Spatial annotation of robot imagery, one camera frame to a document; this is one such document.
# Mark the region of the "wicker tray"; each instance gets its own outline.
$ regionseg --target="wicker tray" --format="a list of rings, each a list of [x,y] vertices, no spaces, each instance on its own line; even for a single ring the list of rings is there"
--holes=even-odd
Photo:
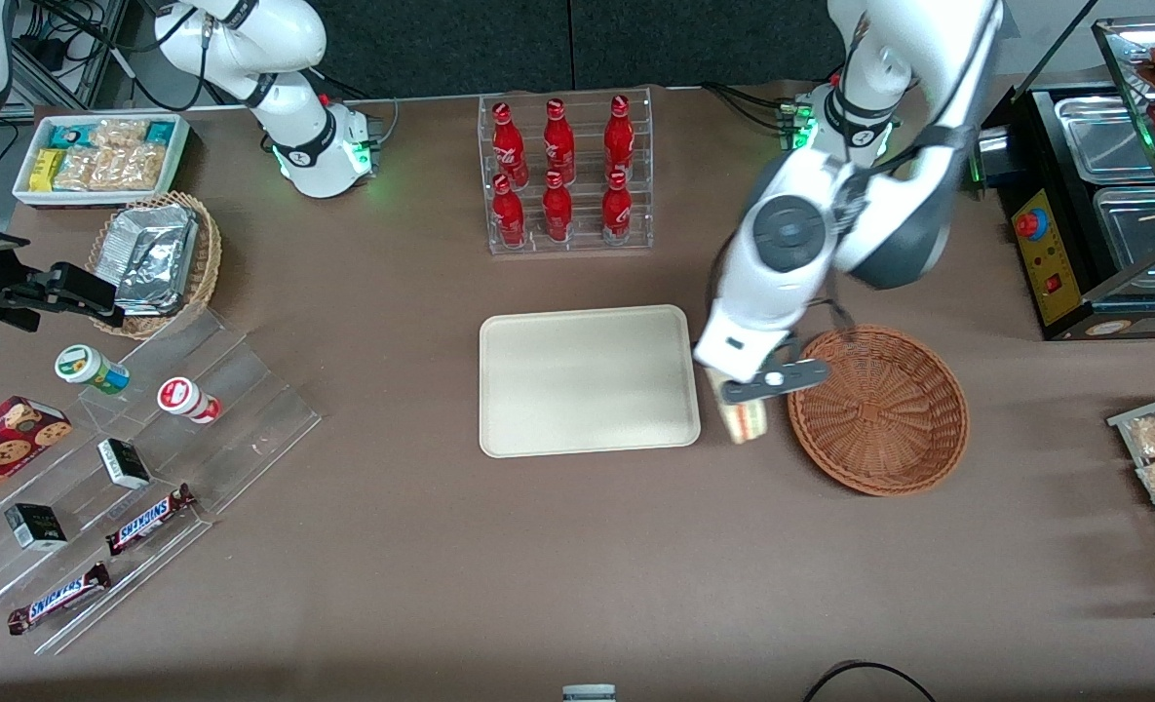
[[[167,192],[165,195],[141,200],[137,203],[128,204],[124,210],[133,208],[159,208],[163,204],[184,204],[186,208],[191,208],[191,211],[194,211],[200,218],[195,253],[193,254],[193,259],[191,259],[191,274],[188,275],[188,283],[186,283],[184,292],[184,307],[179,312],[187,311],[195,305],[203,307],[213,298],[213,289],[217,285],[217,267],[222,264],[222,234],[217,231],[217,223],[213,222],[213,217],[209,216],[209,210],[203,208],[203,204],[199,200],[184,194],[184,192]],[[106,222],[105,226],[100,227],[100,236],[97,236],[96,242],[91,245],[91,254],[88,256],[88,271],[95,271],[97,268],[97,260],[100,260],[100,247],[104,245],[106,232],[110,231],[110,222]],[[157,329],[162,329],[177,314],[176,312],[174,315],[170,316],[127,316],[127,321],[122,323],[121,329],[114,329],[112,326],[100,323],[97,320],[91,320],[91,323],[95,323],[105,334],[144,339],[157,333]]]
[[[937,487],[963,458],[963,388],[923,343],[880,326],[822,334],[805,357],[832,376],[790,394],[790,423],[810,457],[841,484],[880,496]]]

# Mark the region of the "red button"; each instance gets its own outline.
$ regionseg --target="red button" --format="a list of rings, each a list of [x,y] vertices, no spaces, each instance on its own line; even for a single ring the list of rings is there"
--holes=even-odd
[[[1026,215],[1020,215],[1018,219],[1014,219],[1014,233],[1022,236],[1027,239],[1030,236],[1036,236],[1036,231],[1040,230],[1041,221],[1040,217],[1031,212]]]

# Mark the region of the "red cookie box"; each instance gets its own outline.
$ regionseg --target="red cookie box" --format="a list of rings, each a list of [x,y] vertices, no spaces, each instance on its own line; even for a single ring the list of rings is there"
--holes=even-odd
[[[0,485],[44,449],[70,434],[66,415],[25,397],[0,404]]]

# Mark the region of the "clear acrylic bottle rack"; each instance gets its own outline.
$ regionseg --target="clear acrylic bottle rack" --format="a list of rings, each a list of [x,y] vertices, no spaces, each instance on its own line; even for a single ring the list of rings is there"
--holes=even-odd
[[[0,622],[9,613],[85,574],[97,561],[113,585],[44,618],[21,636],[36,654],[58,654],[191,546],[234,499],[318,425],[318,413],[269,372],[243,334],[211,311],[186,311],[121,360],[131,386],[118,395],[87,388],[66,410],[74,431],[0,488]],[[208,425],[162,412],[159,383],[193,379],[222,401]],[[97,445],[132,442],[152,480],[144,490],[110,483]],[[186,484],[198,499],[122,554],[105,537]],[[20,548],[3,510],[14,502],[53,508],[68,543],[59,551]]]
[[[625,244],[612,246],[603,240],[603,194],[608,178],[603,171],[603,130],[612,117],[612,97],[629,98],[629,121],[634,124],[634,177],[626,191],[634,197],[629,211],[629,236]],[[542,212],[542,194],[546,192],[546,151],[542,129],[546,127],[546,99],[565,102],[568,124],[578,143],[578,181],[568,186],[573,200],[573,232],[568,241],[558,244],[546,236]],[[524,139],[524,157],[529,165],[529,182],[517,196],[524,206],[524,246],[502,245],[491,208],[495,192],[491,180],[500,172],[495,160],[495,118],[491,107],[507,103],[512,121]],[[613,253],[625,248],[650,248],[654,244],[654,122],[651,90],[586,90],[574,92],[484,95],[478,99],[478,154],[483,162],[483,193],[486,200],[486,229],[492,254],[565,254]]]

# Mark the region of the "stainless steel tray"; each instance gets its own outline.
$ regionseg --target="stainless steel tray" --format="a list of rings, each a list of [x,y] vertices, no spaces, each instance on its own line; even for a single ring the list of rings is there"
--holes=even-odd
[[[1133,266],[1155,254],[1155,187],[1106,187],[1093,196],[1093,208],[1102,219],[1106,244],[1120,268]],[[1155,267],[1134,281],[1135,287],[1155,290]]]
[[[1053,106],[1080,178],[1094,185],[1155,182],[1145,148],[1118,97],[1071,97]]]

